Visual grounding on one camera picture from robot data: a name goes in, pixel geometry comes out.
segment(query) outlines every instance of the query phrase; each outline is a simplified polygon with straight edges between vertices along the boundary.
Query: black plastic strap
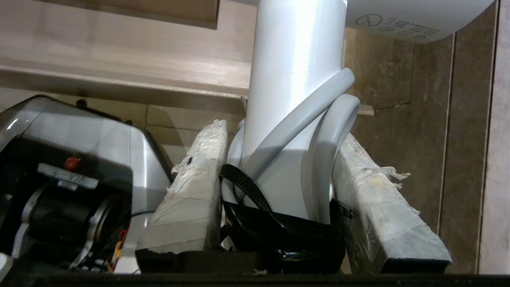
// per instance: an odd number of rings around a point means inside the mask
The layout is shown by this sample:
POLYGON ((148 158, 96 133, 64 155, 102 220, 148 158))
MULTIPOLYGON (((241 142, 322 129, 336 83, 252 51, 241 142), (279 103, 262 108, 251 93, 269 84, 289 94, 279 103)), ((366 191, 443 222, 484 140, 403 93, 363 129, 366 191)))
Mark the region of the black plastic strap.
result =
POLYGON ((224 164, 221 168, 219 177, 220 180, 226 179, 232 182, 242 192, 244 192, 244 194, 246 194, 259 209, 272 211, 257 183, 247 176, 242 170, 231 164, 224 164))

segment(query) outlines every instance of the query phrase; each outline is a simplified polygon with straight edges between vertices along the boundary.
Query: red button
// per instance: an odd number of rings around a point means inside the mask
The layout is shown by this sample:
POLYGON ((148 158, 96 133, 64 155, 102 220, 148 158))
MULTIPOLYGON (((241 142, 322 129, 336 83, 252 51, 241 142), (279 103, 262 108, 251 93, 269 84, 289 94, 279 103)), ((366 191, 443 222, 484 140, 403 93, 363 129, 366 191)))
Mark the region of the red button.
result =
POLYGON ((80 166, 80 160, 75 157, 70 157, 65 160, 64 166, 68 171, 75 171, 80 166))

